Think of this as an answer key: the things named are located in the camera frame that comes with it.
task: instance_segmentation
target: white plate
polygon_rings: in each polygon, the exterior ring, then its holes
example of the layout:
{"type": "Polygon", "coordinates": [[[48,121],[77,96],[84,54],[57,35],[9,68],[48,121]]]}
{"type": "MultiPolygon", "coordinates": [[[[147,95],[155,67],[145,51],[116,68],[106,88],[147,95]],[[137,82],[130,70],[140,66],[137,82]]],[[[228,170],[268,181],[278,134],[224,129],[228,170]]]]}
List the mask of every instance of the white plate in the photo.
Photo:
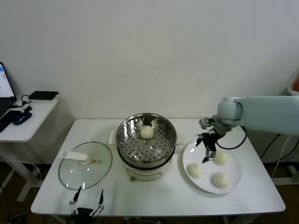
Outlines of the white plate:
{"type": "Polygon", "coordinates": [[[208,161],[202,164],[202,160],[206,156],[206,148],[203,142],[197,147],[194,142],[190,143],[183,153],[183,166],[188,177],[203,190],[214,194],[224,194],[233,191],[241,180],[241,167],[238,160],[228,150],[217,149],[217,151],[221,150],[225,151],[229,157],[229,161],[225,165],[219,165],[214,161],[208,161]],[[194,179],[189,176],[186,168],[191,163],[197,163],[202,166],[203,173],[199,179],[194,179]],[[228,188],[220,189],[214,185],[212,176],[217,172],[223,172],[228,175],[230,180],[230,186],[228,188]]]}

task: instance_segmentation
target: cable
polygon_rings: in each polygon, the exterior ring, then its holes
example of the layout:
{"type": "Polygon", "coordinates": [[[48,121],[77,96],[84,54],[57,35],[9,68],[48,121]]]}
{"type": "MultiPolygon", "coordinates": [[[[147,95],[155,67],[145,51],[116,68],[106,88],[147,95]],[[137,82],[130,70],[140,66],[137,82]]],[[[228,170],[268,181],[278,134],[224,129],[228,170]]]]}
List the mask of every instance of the cable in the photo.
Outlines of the cable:
{"type": "Polygon", "coordinates": [[[275,136],[275,138],[270,142],[270,144],[266,147],[266,150],[264,151],[264,153],[262,154],[262,156],[260,157],[260,159],[266,154],[266,152],[268,151],[268,149],[270,148],[270,146],[273,144],[273,142],[280,136],[281,134],[278,134],[275,136]]]}
{"type": "Polygon", "coordinates": [[[30,104],[31,101],[27,102],[27,101],[23,100],[24,97],[29,97],[29,95],[23,95],[23,96],[21,96],[22,105],[15,104],[15,105],[10,106],[9,108],[18,108],[18,107],[23,107],[26,104],[30,104]]]}
{"type": "Polygon", "coordinates": [[[232,148],[226,148],[226,147],[223,147],[223,146],[219,145],[218,141],[216,141],[216,144],[217,144],[220,148],[228,149],[228,150],[236,149],[236,148],[240,147],[241,145],[243,145],[244,141],[245,141],[246,138],[247,138],[247,131],[246,131],[246,128],[243,127],[243,126],[241,126],[241,128],[242,128],[242,130],[245,132],[245,137],[244,137],[244,139],[242,140],[242,142],[241,142],[239,145],[237,145],[237,146],[235,146],[235,147],[232,147],[232,148]]]}
{"type": "Polygon", "coordinates": [[[178,220],[176,220],[176,219],[174,218],[174,220],[175,220],[176,222],[178,222],[178,223],[188,223],[191,219],[193,219],[193,217],[187,219],[186,221],[180,222],[180,221],[178,221],[178,220]]]}
{"type": "Polygon", "coordinates": [[[27,162],[27,161],[21,161],[21,160],[15,160],[15,161],[10,161],[10,162],[21,162],[21,163],[27,163],[27,164],[31,164],[31,165],[35,166],[35,168],[36,168],[37,171],[38,171],[39,178],[40,178],[40,180],[42,180],[42,174],[41,174],[41,171],[39,170],[39,168],[38,168],[34,163],[27,162]]]}
{"type": "Polygon", "coordinates": [[[8,197],[7,197],[7,194],[6,194],[6,191],[5,191],[4,187],[2,186],[2,183],[0,183],[0,186],[1,186],[1,188],[2,188],[2,190],[3,190],[3,192],[4,192],[4,194],[5,194],[5,198],[6,198],[6,204],[7,204],[7,218],[6,218],[5,224],[7,224],[8,221],[9,221],[9,203],[8,203],[8,197]]]}
{"type": "Polygon", "coordinates": [[[292,154],[294,151],[295,151],[295,149],[297,148],[297,145],[299,144],[299,136],[298,136],[298,140],[297,140],[297,142],[296,142],[296,145],[295,145],[295,147],[287,154],[287,155],[285,155],[284,157],[282,157],[280,160],[283,160],[283,159],[285,159],[286,157],[288,157],[290,154],[292,154]]]}
{"type": "Polygon", "coordinates": [[[23,96],[21,97],[21,101],[22,101],[22,104],[23,104],[23,105],[25,105],[25,104],[29,104],[30,101],[29,101],[29,102],[26,102],[25,100],[23,100],[23,97],[29,97],[29,95],[23,95],[23,96]]]}
{"type": "Polygon", "coordinates": [[[282,153],[283,153],[283,151],[284,151],[284,149],[285,149],[285,146],[286,146],[287,142],[289,141],[289,139],[290,139],[290,136],[289,136],[289,137],[287,138],[287,140],[285,141],[284,146],[282,146],[282,149],[281,149],[281,153],[280,153],[279,159],[278,159],[278,161],[277,161],[277,163],[276,163],[276,166],[275,166],[275,169],[274,169],[274,171],[273,171],[273,174],[272,174],[272,177],[271,177],[271,178],[274,177],[274,174],[275,174],[275,171],[276,171],[277,166],[278,166],[278,164],[279,164],[280,158],[281,158],[281,156],[282,156],[282,153]]]}
{"type": "Polygon", "coordinates": [[[135,219],[137,219],[137,220],[139,220],[139,221],[141,221],[141,222],[148,222],[148,223],[155,223],[155,224],[158,224],[157,222],[150,221],[150,220],[142,220],[142,219],[137,218],[137,217],[136,217],[135,219]]]}
{"type": "Polygon", "coordinates": [[[12,216],[9,218],[9,220],[11,219],[14,219],[14,218],[17,218],[19,216],[22,216],[24,215],[26,212],[30,211],[30,209],[27,209],[27,210],[22,210],[22,211],[19,211],[19,212],[16,212],[14,214],[12,214],[12,216]]]}

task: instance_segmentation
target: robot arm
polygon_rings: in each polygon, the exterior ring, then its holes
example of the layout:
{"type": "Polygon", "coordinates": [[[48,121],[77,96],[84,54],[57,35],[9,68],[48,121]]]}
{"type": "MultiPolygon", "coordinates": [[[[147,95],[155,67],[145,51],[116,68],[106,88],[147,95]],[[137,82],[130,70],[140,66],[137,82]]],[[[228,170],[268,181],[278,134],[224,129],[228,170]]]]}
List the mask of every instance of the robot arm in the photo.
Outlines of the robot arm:
{"type": "Polygon", "coordinates": [[[299,135],[299,97],[249,97],[224,98],[218,104],[217,115],[199,121],[208,134],[199,135],[197,145],[204,141],[206,158],[214,159],[216,149],[212,146],[235,126],[252,130],[299,135]]]}

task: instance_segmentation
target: white cable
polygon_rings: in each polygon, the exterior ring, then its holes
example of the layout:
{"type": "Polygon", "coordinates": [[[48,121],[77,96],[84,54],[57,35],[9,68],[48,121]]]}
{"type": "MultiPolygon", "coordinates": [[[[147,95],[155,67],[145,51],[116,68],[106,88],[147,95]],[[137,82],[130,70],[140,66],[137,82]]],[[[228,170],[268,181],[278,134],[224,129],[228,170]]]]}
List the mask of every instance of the white cable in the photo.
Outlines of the white cable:
{"type": "Polygon", "coordinates": [[[27,162],[27,161],[21,161],[21,160],[15,160],[15,161],[11,161],[11,162],[21,162],[21,163],[27,163],[27,164],[31,164],[31,165],[35,166],[35,168],[36,168],[37,171],[38,171],[39,177],[40,177],[40,179],[42,180],[42,174],[41,174],[39,168],[38,168],[34,163],[27,162]]]}
{"type": "Polygon", "coordinates": [[[141,221],[141,222],[148,222],[148,223],[155,223],[155,224],[158,224],[157,222],[150,221],[150,220],[142,220],[142,219],[137,218],[137,217],[136,217],[136,219],[139,220],[139,221],[141,221]]]}
{"type": "Polygon", "coordinates": [[[28,211],[30,211],[30,209],[27,209],[26,211],[23,211],[22,213],[20,213],[20,214],[18,214],[18,215],[15,215],[15,216],[11,216],[11,217],[9,217],[9,220],[10,219],[13,219],[13,218],[17,218],[17,217],[19,217],[19,216],[21,216],[21,215],[24,215],[26,212],[28,212],[28,211]]]}
{"type": "Polygon", "coordinates": [[[191,219],[193,219],[193,217],[187,219],[186,221],[180,222],[180,221],[178,221],[178,220],[176,220],[176,219],[174,218],[174,220],[175,220],[176,222],[178,222],[178,223],[188,223],[191,219]]]}
{"type": "Polygon", "coordinates": [[[271,177],[271,178],[274,177],[275,171],[276,171],[277,166],[278,166],[278,164],[279,164],[279,162],[280,162],[280,158],[281,158],[281,156],[282,156],[282,153],[283,153],[283,151],[284,151],[284,149],[285,149],[285,146],[286,146],[287,142],[289,141],[289,139],[290,139],[290,136],[289,136],[289,137],[287,138],[287,140],[285,141],[284,146],[282,146],[282,149],[281,149],[281,153],[280,153],[279,159],[278,159],[278,161],[277,161],[277,163],[276,163],[276,166],[275,166],[275,169],[274,169],[274,171],[273,171],[273,174],[272,174],[272,177],[271,177]]]}

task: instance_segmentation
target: steamed bun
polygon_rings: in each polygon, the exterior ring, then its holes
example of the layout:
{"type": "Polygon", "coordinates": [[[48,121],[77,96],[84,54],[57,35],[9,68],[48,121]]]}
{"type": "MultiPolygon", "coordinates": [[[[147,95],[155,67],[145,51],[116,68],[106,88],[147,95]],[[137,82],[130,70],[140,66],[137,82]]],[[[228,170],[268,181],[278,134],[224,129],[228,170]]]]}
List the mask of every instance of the steamed bun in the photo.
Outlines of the steamed bun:
{"type": "Polygon", "coordinates": [[[140,136],[143,139],[151,139],[154,136],[154,129],[152,126],[146,125],[140,129],[140,136]]]}
{"type": "Polygon", "coordinates": [[[202,176],[203,169],[197,163],[191,163],[187,166],[187,172],[193,179],[199,179],[202,176]]]}
{"type": "Polygon", "coordinates": [[[222,172],[218,172],[212,176],[213,183],[215,184],[216,187],[225,189],[229,187],[230,181],[229,177],[222,172]]]}
{"type": "Polygon", "coordinates": [[[229,157],[225,152],[217,151],[214,161],[219,165],[224,165],[229,161],[229,157]]]}

